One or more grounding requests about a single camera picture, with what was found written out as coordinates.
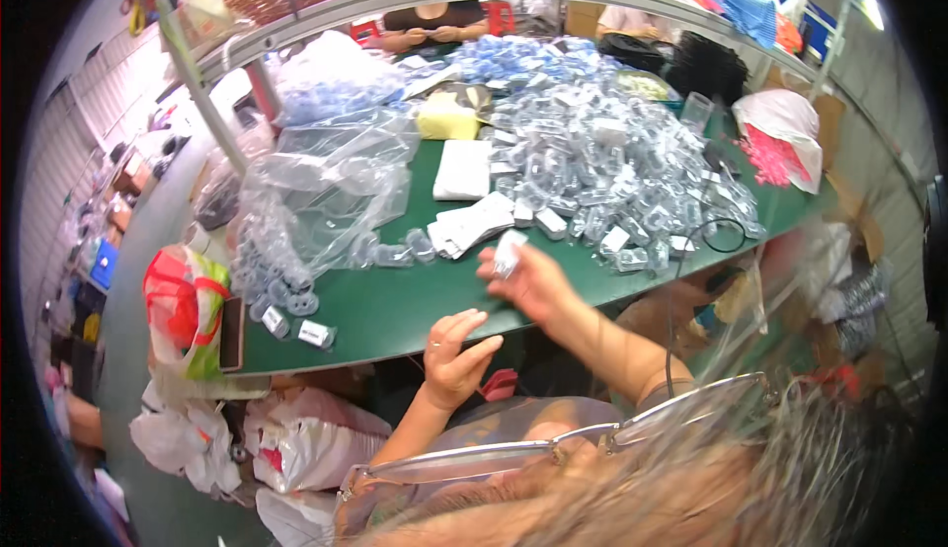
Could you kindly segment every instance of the storage shelf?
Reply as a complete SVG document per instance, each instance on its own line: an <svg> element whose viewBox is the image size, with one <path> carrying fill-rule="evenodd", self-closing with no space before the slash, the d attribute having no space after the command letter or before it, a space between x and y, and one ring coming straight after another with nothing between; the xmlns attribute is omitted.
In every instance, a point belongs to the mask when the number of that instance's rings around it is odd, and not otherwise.
<svg viewBox="0 0 948 547"><path fill-rule="evenodd" d="M281 49L304 37L332 29L362 16L445 1L455 0L326 0L309 8L303 8L296 18L288 16L235 40L231 43L231 68L243 67L269 51ZM749 37L736 32L729 21L682 0L578 1L638 8L650 14L701 27L748 45L768 55L777 65L786 67L806 79L813 80L816 77L816 70L807 67L798 58L780 49L765 49ZM223 48L219 47L198 62L197 66L205 83L215 83L226 74L222 53Z"/></svg>

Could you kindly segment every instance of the black bundle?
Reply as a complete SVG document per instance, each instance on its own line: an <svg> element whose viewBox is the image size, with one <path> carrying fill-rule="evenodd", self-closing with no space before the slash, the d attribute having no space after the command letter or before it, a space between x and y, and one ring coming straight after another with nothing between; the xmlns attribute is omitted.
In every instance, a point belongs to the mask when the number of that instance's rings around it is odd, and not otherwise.
<svg viewBox="0 0 948 547"><path fill-rule="evenodd" d="M603 55L611 55L627 66L652 74L658 74L665 65L665 56L654 45L619 32L603 35L598 49Z"/></svg>
<svg viewBox="0 0 948 547"><path fill-rule="evenodd" d="M696 32L681 33L666 81L687 97L696 90L708 99L720 96L728 105L743 96L747 67L733 50Z"/></svg>

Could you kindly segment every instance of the plastic cup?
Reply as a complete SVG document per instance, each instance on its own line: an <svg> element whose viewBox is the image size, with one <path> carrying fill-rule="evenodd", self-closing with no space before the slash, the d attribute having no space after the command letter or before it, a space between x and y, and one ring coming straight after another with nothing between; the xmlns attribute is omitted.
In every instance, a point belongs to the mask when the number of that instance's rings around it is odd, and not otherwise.
<svg viewBox="0 0 948 547"><path fill-rule="evenodd" d="M705 95L691 91L681 110L681 125L691 130L695 136L704 136L712 109L714 109L714 103L708 101Z"/></svg>

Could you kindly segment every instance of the green table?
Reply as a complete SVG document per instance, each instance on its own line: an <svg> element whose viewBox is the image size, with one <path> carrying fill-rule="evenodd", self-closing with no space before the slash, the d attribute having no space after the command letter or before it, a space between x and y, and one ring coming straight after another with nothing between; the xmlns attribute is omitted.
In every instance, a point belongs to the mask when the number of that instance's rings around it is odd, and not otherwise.
<svg viewBox="0 0 948 547"><path fill-rule="evenodd" d="M708 126L709 134L734 134L733 122L716 114ZM410 228L424 228L435 214L460 208L470 202L437 202L432 199L434 175L438 170L443 142L423 141L410 165L411 193L406 214L381 229L383 243L395 243ZM769 236L787 233L814 211L830 207L836 193L825 179L819 195L804 194L796 188L759 186L752 178L753 168L736 146L728 145L731 158L741 166L742 181L757 198L757 213ZM559 261L579 295L593 306L629 298L672 280L677 264L672 260L668 272L654 277L646 272L619 275L600 264L593 250L566 241L554 242L537 228L527 232L531 242ZM722 232L715 245L733 248L740 235ZM338 327L331 352L287 336L276 340L260 323L247 320L244 330L243 368L233 375L288 374L332 368L397 357L424 349L428 331L438 318L471 307L485 310L490 318L471 339L508 333L527 327L530 322L511 305L493 299L474 275L477 254L488 241L472 248L457 261L438 259L431 265L415 264L410 269L368 271L333 270L316 280L319 310L312 320ZM753 245L746 241L740 251ZM681 276L717 264L733 253L717 253L706 246L685 260ZM299 328L298 319L293 331Z"/></svg>

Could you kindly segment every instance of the white shirt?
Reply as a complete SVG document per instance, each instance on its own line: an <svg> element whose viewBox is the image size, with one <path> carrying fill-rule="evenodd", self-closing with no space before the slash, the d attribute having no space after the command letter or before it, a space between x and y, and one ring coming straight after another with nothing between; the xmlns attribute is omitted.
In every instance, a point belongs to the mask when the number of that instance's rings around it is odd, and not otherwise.
<svg viewBox="0 0 948 547"><path fill-rule="evenodd" d="M623 6L607 6L599 17L599 24L616 31L628 32L654 27L658 30L660 39L669 39L671 35L668 19Z"/></svg>

